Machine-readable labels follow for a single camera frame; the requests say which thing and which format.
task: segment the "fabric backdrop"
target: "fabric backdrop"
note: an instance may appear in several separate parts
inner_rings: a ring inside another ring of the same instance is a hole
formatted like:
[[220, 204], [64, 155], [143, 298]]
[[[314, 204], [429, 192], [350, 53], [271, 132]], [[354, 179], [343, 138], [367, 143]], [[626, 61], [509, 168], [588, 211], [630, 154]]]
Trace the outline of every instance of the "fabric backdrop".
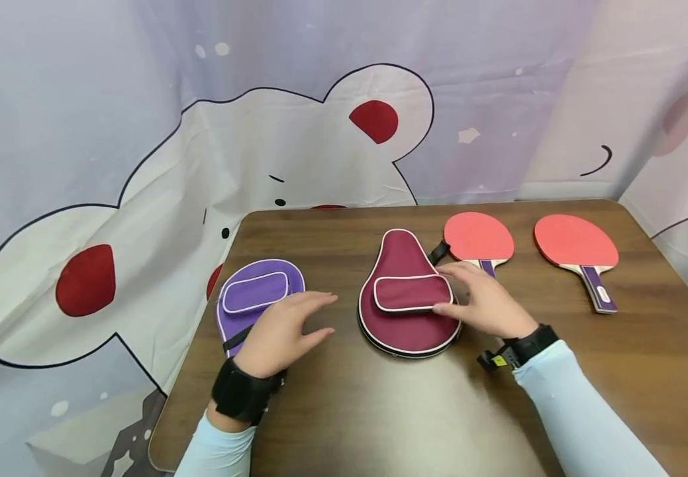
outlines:
[[0, 0], [0, 477], [162, 475], [249, 212], [551, 197], [688, 281], [688, 2]]

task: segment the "red ear patch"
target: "red ear patch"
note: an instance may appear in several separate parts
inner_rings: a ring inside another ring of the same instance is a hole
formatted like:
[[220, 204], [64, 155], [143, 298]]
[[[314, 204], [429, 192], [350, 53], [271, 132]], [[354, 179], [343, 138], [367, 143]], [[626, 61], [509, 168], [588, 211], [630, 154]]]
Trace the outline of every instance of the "red ear patch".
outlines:
[[211, 296], [211, 292], [214, 291], [214, 285], [217, 284], [217, 278], [219, 278], [219, 272], [222, 271], [222, 265], [220, 264], [218, 267], [214, 269], [214, 271], [211, 273], [211, 276], [209, 276], [209, 281], [207, 284], [205, 284], [205, 299], [208, 300], [209, 297]]
[[110, 305], [115, 296], [113, 249], [105, 243], [68, 260], [56, 285], [58, 307], [70, 317], [92, 315]]
[[394, 108], [375, 99], [355, 107], [349, 119], [376, 144], [391, 139], [399, 126], [399, 117]]

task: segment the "hand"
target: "hand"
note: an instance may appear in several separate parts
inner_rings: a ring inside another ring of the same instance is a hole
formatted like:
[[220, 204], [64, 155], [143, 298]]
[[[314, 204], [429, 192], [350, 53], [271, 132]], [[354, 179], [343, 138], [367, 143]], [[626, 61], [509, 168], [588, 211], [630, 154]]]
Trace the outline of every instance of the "hand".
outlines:
[[511, 297], [497, 280], [469, 262], [454, 262], [437, 267], [443, 275], [468, 287], [468, 305], [437, 303], [434, 313], [455, 318], [477, 330], [504, 339], [531, 335], [539, 324]]
[[304, 356], [333, 333], [333, 328], [302, 335], [309, 315], [338, 300], [320, 291], [294, 293], [270, 306], [248, 333], [235, 355], [235, 366], [255, 378], [269, 378]]

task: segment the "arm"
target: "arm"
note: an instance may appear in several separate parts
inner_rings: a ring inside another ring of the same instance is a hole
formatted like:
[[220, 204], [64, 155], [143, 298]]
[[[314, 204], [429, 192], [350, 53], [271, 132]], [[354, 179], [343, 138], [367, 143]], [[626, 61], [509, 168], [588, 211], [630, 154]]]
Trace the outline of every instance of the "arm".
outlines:
[[[438, 303], [434, 312], [506, 339], [523, 338], [538, 323], [494, 278], [465, 262], [438, 267], [469, 290], [465, 306]], [[587, 380], [574, 353], [556, 341], [514, 371], [540, 413], [569, 477], [657, 477], [666, 472]]]
[[[309, 315], [337, 299], [330, 293], [304, 291], [270, 306], [254, 323], [234, 365], [259, 380], [285, 370], [333, 333], [333, 328], [323, 328], [302, 335], [301, 327]], [[218, 408], [213, 400], [209, 402], [175, 477], [248, 477], [256, 427], [223, 415]]]
[[174, 477], [248, 477], [256, 427], [217, 412], [209, 402]]
[[568, 476], [667, 476], [587, 380], [574, 353], [555, 342], [513, 372], [538, 409]]

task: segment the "white piping trim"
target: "white piping trim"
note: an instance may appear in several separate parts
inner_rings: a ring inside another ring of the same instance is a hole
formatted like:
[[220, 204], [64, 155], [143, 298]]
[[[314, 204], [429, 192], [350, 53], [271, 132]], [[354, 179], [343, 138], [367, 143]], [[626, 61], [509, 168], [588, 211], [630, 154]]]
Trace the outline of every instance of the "white piping trim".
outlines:
[[[240, 267], [240, 269], [237, 272], [235, 272], [235, 273], [233, 273], [233, 275], [229, 276], [227, 278], [227, 280], [225, 280], [224, 282], [225, 283], [229, 282], [230, 278], [238, 275], [238, 273], [242, 272], [244, 269], [247, 269], [249, 266], [254, 265], [254, 263], [269, 262], [269, 261], [285, 262], [288, 265], [294, 267], [295, 271], [297, 271], [299, 273], [299, 277], [301, 277], [301, 292], [305, 292], [307, 290], [307, 283], [304, 282], [304, 275], [302, 275], [302, 272], [299, 270], [299, 267], [297, 267], [296, 265], [293, 265], [293, 263], [289, 262], [288, 260], [283, 260], [283, 259], [263, 259], [263, 260], [257, 260], [256, 262], [251, 262], [251, 263], [249, 263], [249, 265], [245, 265], [243, 267]], [[227, 337], [224, 335], [224, 330], [222, 330], [222, 321], [219, 320], [219, 302], [222, 301], [222, 297], [224, 295], [224, 288], [225, 288], [224, 286], [219, 288], [219, 296], [217, 297], [217, 316], [215, 316], [215, 319], [217, 320], [217, 327], [219, 328], [219, 336], [222, 337], [223, 343], [225, 341], [227, 341]], [[227, 352], [225, 353], [228, 358], [230, 357], [230, 351], [231, 350], [227, 350]]]
[[[425, 353], [428, 353], [428, 352], [434, 352], [434, 351], [439, 352], [441, 350], [444, 350], [444, 348], [449, 346], [450, 343], [452, 343], [452, 341], [455, 339], [455, 337], [460, 332], [460, 322], [459, 321], [458, 321], [458, 327], [455, 328], [455, 331], [454, 331], [454, 333], [452, 333], [452, 336], [447, 341], [441, 343], [439, 346], [431, 348], [430, 350], [407, 351], [407, 350], [399, 350], [399, 348], [395, 348], [394, 346], [389, 346], [387, 343], [383, 343], [382, 341], [380, 341], [377, 337], [373, 336], [373, 333], [371, 333], [370, 330], [368, 330], [368, 326], [365, 325], [365, 321], [362, 319], [362, 293], [365, 290], [365, 285], [368, 284], [368, 282], [370, 281], [370, 278], [373, 277], [373, 273], [375, 273], [375, 265], [378, 265], [378, 262], [381, 260], [381, 253], [383, 253], [383, 242], [385, 241], [385, 238], [387, 238], [387, 235], [389, 235], [389, 233], [393, 232], [393, 231], [408, 232], [408, 234], [412, 235], [413, 238], [415, 239], [415, 243], [418, 244], [420, 251], [423, 251], [423, 246], [420, 245], [420, 241], [418, 240], [418, 237], [416, 237], [415, 234], [413, 234], [413, 232], [410, 232], [407, 229], [403, 229], [403, 228], [393, 228], [393, 229], [390, 229], [387, 232], [385, 232], [383, 237], [381, 237], [381, 248], [378, 250], [378, 258], [375, 259], [375, 263], [373, 263], [373, 270], [370, 270], [370, 275], [368, 276], [368, 279], [365, 280], [362, 288], [360, 288], [360, 298], [357, 302], [357, 312], [358, 312], [357, 320], [360, 321], [360, 325], [362, 325], [362, 329], [367, 333], [367, 338], [370, 341], [373, 341], [375, 343], [375, 345], [382, 346], [386, 350], [394, 350], [394, 352], [400, 353], [400, 355], [404, 356], [405, 358], [410, 357], [410, 356], [405, 356], [405, 355], [411, 355], [411, 354], [424, 355]], [[426, 256], [426, 254], [423, 253], [422, 255], [423, 255], [423, 258], [428, 263], [428, 265], [431, 267], [431, 270], [434, 270], [434, 273], [436, 273], [438, 275], [437, 270], [435, 269], [434, 265], [428, 260], [428, 257]]]
[[[255, 280], [262, 280], [262, 278], [267, 278], [267, 277], [270, 277], [273, 275], [282, 275], [284, 277], [283, 282], [285, 283], [285, 290], [283, 291], [283, 296], [279, 297], [277, 300], [268, 301], [267, 303], [259, 303], [258, 305], [252, 305], [252, 306], [245, 307], [245, 308], [239, 308], [238, 310], [230, 310], [227, 307], [227, 295], [230, 292], [230, 288], [232, 288], [233, 286], [239, 285], [240, 283], [248, 283], [248, 282], [253, 282]], [[277, 303], [280, 300], [282, 300], [283, 298], [287, 297], [288, 296], [288, 287], [289, 287], [288, 275], [285, 275], [285, 272], [270, 272], [270, 273], [267, 273], [265, 275], [259, 275], [259, 276], [254, 276], [253, 278], [247, 278], [247, 280], [238, 280], [237, 282], [233, 282], [233, 283], [230, 283], [229, 285], [227, 285], [227, 288], [224, 291], [224, 300], [222, 300], [222, 310], [224, 310], [227, 313], [245, 313], [247, 311], [255, 310], [257, 308], [268, 307], [268, 306], [272, 305], [272, 303]]]
[[410, 308], [387, 308], [383, 305], [380, 304], [378, 301], [378, 293], [375, 292], [378, 289], [378, 282], [381, 280], [415, 280], [416, 278], [429, 278], [429, 277], [434, 277], [438, 276], [441, 278], [441, 280], [444, 280], [444, 285], [447, 286], [447, 291], [450, 293], [450, 300], [448, 303], [452, 303], [454, 301], [454, 296], [452, 294], [452, 288], [450, 287], [450, 283], [445, 278], [444, 276], [439, 275], [438, 273], [432, 273], [431, 275], [416, 275], [416, 276], [381, 276], [375, 279], [373, 282], [373, 299], [375, 300], [375, 306], [377, 306], [381, 311], [385, 311], [387, 313], [409, 313], [411, 311], [430, 311], [431, 307], [435, 305], [435, 303], [431, 303], [431, 305], [428, 306], [418, 306], [418, 307], [410, 307]]

